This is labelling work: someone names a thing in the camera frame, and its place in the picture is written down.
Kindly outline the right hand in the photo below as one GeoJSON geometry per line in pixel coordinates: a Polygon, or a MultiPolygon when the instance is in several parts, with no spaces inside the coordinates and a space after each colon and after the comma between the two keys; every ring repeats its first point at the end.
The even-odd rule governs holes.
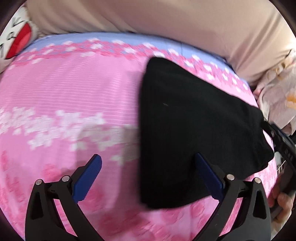
{"type": "Polygon", "coordinates": [[[280,185],[274,185],[269,197],[268,205],[272,208],[277,201],[278,206],[281,208],[280,213],[275,217],[274,221],[277,223],[284,223],[288,220],[289,216],[292,213],[293,202],[295,199],[295,191],[292,191],[291,194],[286,194],[280,192],[280,185]]]}

